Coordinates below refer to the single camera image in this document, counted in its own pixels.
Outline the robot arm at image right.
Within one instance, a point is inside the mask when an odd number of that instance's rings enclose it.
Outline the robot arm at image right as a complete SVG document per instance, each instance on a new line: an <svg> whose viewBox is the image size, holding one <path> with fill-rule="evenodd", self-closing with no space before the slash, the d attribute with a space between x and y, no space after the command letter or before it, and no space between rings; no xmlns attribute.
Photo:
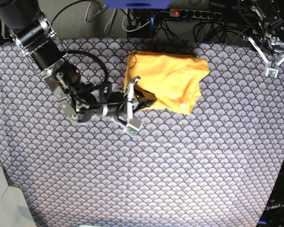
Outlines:
<svg viewBox="0 0 284 227"><path fill-rule="evenodd" d="M252 30L247 41L265 64L265 76L276 78L284 62L284 17L275 0L238 0L238 13Z"/></svg>

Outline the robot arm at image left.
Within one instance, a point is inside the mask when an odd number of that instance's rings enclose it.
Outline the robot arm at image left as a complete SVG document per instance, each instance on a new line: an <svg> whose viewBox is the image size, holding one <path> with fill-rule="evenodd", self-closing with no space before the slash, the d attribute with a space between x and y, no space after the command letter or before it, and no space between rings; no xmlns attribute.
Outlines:
<svg viewBox="0 0 284 227"><path fill-rule="evenodd" d="M52 24L36 0L0 0L0 19L8 27L12 41L25 56L30 56L69 120L85 123L92 117L110 117L123 131L134 137L142 122L134 114L151 106L155 96L146 98L138 89L139 77L130 79L124 91L114 92L108 70L95 55L78 51L94 60L104 72L99 85L83 83L80 70L66 57Z"/></svg>

